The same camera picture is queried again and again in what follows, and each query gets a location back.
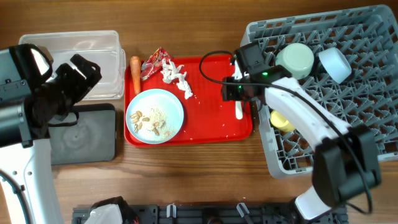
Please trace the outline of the orange carrot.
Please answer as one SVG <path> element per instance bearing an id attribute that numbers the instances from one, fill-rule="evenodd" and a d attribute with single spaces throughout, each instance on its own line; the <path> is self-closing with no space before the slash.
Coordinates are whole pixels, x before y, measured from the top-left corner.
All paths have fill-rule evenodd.
<path id="1" fill-rule="evenodd" d="M 141 92 L 141 60 L 138 56 L 130 59 L 130 70 L 134 85 L 134 92 L 138 95 Z"/>

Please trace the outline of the light blue plate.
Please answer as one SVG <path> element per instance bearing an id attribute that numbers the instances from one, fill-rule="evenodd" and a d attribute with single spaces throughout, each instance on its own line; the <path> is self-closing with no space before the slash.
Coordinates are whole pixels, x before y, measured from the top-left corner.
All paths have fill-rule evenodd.
<path id="1" fill-rule="evenodd" d="M 127 136 L 139 143 L 162 144 L 181 130 L 185 115 L 180 100 L 161 89 L 143 91 L 126 109 Z"/>

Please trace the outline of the red snack wrapper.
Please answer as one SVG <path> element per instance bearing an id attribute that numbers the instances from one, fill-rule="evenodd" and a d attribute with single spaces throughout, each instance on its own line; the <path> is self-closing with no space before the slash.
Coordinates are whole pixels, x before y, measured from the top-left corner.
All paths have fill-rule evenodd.
<path id="1" fill-rule="evenodd" d="M 172 56 L 162 47 L 159 47 L 150 57 L 141 65 L 141 79 L 147 80 L 154 73 L 162 68 L 163 60 L 171 60 Z"/>

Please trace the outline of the white tissue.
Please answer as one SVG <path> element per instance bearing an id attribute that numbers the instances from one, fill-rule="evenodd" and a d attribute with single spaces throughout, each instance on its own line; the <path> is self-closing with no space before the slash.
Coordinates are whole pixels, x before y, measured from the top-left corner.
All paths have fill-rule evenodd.
<path id="1" fill-rule="evenodd" d="M 183 67 L 184 65 L 179 65 L 176 67 L 171 59 L 167 60 L 164 58 L 162 60 L 162 70 L 160 72 L 163 75 L 162 81 L 166 84 L 171 84 L 174 80 L 178 80 L 177 88 L 184 92 L 184 98 L 187 100 L 193 96 L 193 92 L 185 79 L 187 73 L 180 72 Z"/>

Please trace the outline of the white plastic spoon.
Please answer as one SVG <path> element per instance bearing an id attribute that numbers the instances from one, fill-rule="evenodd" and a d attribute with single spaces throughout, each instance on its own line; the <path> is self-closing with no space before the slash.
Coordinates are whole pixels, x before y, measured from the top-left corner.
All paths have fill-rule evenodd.
<path id="1" fill-rule="evenodd" d="M 240 101 L 235 102 L 235 115 L 236 119 L 243 119 L 243 107 Z"/>

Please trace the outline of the yellow plastic cup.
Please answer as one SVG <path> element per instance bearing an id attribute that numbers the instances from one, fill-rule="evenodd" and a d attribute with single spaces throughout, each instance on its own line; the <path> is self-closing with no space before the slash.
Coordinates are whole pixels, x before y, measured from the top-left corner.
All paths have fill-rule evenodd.
<path id="1" fill-rule="evenodd" d="M 273 110 L 270 113 L 270 122 L 275 128 L 283 132 L 291 132 L 295 130 L 293 124 L 276 110 Z"/>

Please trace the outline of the green saucer bowl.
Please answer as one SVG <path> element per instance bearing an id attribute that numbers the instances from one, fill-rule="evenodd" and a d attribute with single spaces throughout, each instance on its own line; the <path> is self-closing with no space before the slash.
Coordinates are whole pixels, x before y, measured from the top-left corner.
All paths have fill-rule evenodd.
<path id="1" fill-rule="evenodd" d="M 293 43 L 283 48 L 276 56 L 275 64 L 286 68 L 297 80 L 303 79 L 312 71 L 314 54 L 310 47 Z"/>

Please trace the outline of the light blue bowl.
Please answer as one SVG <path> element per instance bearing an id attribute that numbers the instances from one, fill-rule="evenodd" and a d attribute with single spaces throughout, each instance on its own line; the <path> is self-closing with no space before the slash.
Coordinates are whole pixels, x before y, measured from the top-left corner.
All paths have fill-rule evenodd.
<path id="1" fill-rule="evenodd" d="M 318 58 L 327 74 L 337 83 L 342 83 L 351 75 L 351 65 L 336 47 L 318 53 Z"/>

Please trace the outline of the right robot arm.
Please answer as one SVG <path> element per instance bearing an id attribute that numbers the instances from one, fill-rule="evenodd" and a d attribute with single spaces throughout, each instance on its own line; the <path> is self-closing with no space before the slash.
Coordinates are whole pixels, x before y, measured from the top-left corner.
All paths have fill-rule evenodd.
<path id="1" fill-rule="evenodd" d="M 290 121 L 315 152 L 312 186 L 294 200 L 297 216 L 313 222 L 360 194 L 366 194 L 371 213 L 370 189 L 381 184 L 373 132 L 331 114 L 285 67 L 269 66 L 258 43 L 244 45 L 231 56 L 242 76 L 223 79 L 223 100 L 257 98 Z"/>

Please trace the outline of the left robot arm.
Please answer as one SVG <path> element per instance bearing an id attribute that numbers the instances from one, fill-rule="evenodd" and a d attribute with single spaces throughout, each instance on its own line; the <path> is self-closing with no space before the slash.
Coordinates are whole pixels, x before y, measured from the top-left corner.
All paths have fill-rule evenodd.
<path id="1" fill-rule="evenodd" d="M 1 188 L 13 223 L 63 223 L 51 167 L 51 120 L 65 119 L 101 79 L 79 54 L 57 69 L 45 47 L 1 50 Z"/>

